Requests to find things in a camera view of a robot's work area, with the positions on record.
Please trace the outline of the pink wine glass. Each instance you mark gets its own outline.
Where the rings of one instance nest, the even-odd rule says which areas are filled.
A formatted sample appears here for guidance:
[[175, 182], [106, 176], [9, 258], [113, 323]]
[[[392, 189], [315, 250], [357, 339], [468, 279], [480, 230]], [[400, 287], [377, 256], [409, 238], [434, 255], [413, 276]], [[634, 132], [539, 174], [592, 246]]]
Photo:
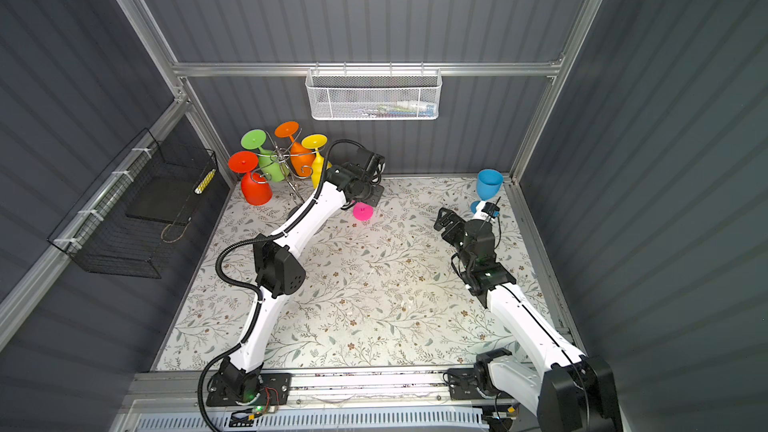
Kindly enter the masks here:
[[353, 216], [361, 222], [369, 221], [374, 215], [374, 207], [362, 202], [358, 202], [353, 207]]

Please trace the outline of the blue wine glass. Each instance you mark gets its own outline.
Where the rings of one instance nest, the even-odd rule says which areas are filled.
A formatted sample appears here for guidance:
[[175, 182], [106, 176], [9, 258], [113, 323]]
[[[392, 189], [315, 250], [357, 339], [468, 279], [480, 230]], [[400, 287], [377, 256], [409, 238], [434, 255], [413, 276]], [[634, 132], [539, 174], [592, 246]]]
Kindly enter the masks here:
[[479, 200], [471, 204], [471, 211], [475, 213], [481, 201], [488, 201], [492, 199], [501, 189], [503, 181], [504, 176], [501, 172], [495, 169], [481, 170], [477, 174], [476, 182], [476, 192]]

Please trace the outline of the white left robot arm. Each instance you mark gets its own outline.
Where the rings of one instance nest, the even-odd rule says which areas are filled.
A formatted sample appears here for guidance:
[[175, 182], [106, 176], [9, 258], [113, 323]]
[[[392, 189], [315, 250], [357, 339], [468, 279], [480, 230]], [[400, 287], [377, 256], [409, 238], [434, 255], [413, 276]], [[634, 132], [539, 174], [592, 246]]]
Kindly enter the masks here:
[[[212, 361], [220, 364], [214, 375], [222, 388], [242, 405], [256, 402], [264, 388], [260, 373], [266, 346], [288, 298], [306, 279], [299, 261], [304, 248], [326, 221], [350, 204], [376, 206], [383, 194], [380, 184], [384, 159], [373, 156], [367, 165], [345, 163], [326, 171], [316, 190], [271, 234], [259, 234], [225, 248], [217, 257], [215, 271], [225, 283], [254, 293], [251, 311], [235, 346]], [[253, 283], [228, 277], [224, 261], [235, 250], [250, 246], [256, 278]]]

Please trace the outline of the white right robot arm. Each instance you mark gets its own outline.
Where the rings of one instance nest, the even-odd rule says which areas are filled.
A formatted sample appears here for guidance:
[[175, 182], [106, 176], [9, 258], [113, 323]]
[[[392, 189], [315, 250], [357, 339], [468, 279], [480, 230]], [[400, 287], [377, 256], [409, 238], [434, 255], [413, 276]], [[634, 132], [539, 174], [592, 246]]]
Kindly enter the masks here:
[[531, 364], [507, 349], [476, 357], [476, 383], [486, 395], [505, 393], [534, 413], [543, 431], [621, 431], [614, 374], [566, 340], [531, 304], [497, 260], [496, 204], [482, 201], [469, 220], [439, 209], [434, 228], [455, 252], [454, 273], [469, 293], [509, 329]]

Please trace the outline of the orange wine glass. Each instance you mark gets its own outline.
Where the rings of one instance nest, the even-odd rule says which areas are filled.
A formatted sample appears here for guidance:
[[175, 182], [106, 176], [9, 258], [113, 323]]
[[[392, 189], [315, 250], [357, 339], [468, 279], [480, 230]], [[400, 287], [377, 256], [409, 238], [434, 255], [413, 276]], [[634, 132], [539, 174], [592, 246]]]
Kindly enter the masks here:
[[288, 121], [280, 124], [275, 129], [275, 134], [278, 138], [285, 138], [291, 141], [288, 147], [290, 164], [300, 178], [306, 178], [312, 175], [315, 152], [301, 144], [298, 140], [299, 131], [300, 126], [296, 121]]

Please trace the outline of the yellow wine glass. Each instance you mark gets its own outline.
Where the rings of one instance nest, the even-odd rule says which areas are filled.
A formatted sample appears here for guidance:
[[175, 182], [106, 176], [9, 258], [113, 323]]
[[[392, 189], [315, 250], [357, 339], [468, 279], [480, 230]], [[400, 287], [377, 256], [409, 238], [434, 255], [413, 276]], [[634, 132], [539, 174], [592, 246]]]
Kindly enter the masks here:
[[314, 160], [311, 164], [311, 181], [315, 189], [318, 188], [323, 174], [325, 158], [321, 155], [320, 149], [327, 144], [328, 138], [323, 134], [312, 134], [302, 140], [302, 146], [314, 152]]

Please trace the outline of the chrome wine glass rack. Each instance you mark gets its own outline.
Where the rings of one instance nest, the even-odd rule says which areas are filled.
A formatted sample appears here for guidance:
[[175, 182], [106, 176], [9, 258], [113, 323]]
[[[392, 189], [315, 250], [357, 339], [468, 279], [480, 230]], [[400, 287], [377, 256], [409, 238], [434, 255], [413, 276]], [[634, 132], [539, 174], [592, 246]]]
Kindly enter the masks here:
[[291, 198], [294, 200], [295, 204], [297, 206], [300, 206], [300, 205], [302, 205], [305, 202], [305, 199], [303, 198], [301, 192], [299, 191], [298, 183], [300, 181], [304, 181], [304, 180], [309, 179], [309, 177], [300, 178], [294, 172], [293, 167], [290, 164], [290, 157], [289, 157], [289, 152], [288, 152], [288, 147], [290, 146], [291, 141], [290, 141], [290, 144], [288, 146], [280, 147], [277, 144], [277, 142], [275, 141], [275, 137], [277, 137], [276, 134], [272, 135], [269, 132], [267, 132], [267, 133], [271, 136], [273, 144], [272, 145], [267, 145], [266, 148], [268, 150], [274, 150], [278, 154], [279, 159], [283, 163], [284, 168], [285, 168], [285, 172], [286, 172], [286, 180], [283, 183], [286, 184], [289, 187], [289, 190], [290, 190], [289, 194], [290, 194]]

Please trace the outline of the green wine glass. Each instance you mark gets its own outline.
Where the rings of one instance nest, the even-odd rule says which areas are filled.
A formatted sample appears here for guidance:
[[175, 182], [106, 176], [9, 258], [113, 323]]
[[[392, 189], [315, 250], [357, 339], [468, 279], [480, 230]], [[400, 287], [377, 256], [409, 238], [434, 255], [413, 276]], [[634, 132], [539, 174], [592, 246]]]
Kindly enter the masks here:
[[271, 136], [262, 129], [252, 129], [241, 138], [241, 146], [258, 156], [259, 168], [265, 179], [275, 183], [284, 182], [286, 172], [283, 163], [274, 150], [266, 148], [267, 145], [272, 144]]

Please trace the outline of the red wine glass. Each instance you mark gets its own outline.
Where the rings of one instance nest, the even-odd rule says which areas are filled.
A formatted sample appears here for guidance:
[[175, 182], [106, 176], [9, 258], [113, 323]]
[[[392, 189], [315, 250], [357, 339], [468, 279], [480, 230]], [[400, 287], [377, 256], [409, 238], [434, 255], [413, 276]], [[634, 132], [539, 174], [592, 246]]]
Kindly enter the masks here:
[[267, 204], [273, 197], [267, 180], [257, 171], [259, 157], [249, 151], [233, 154], [228, 160], [228, 167], [236, 174], [241, 174], [241, 191], [247, 203], [253, 206]]

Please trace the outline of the white vented panel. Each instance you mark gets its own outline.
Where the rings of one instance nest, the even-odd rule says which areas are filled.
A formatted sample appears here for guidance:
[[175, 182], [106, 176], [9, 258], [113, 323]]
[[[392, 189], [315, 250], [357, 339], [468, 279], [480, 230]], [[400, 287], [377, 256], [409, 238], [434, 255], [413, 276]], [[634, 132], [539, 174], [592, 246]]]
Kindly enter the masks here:
[[486, 431], [481, 410], [473, 407], [390, 407], [280, 410], [234, 420], [232, 412], [211, 415], [219, 431]]

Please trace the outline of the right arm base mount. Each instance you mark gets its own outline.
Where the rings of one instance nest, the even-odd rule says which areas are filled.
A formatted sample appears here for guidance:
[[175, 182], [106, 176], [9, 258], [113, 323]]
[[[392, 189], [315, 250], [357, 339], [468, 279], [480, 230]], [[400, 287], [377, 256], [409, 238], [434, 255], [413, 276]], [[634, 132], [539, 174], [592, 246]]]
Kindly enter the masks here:
[[450, 398], [454, 401], [513, 399], [500, 381], [495, 381], [484, 366], [448, 368], [442, 373]]

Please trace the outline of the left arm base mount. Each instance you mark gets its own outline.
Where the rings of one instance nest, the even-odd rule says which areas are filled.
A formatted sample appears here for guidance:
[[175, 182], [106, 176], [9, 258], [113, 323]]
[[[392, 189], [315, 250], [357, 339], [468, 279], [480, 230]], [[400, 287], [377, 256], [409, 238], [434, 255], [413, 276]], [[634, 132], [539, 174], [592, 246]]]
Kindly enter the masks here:
[[205, 386], [205, 405], [282, 406], [287, 403], [293, 376], [290, 373], [250, 373], [227, 366], [217, 371]]

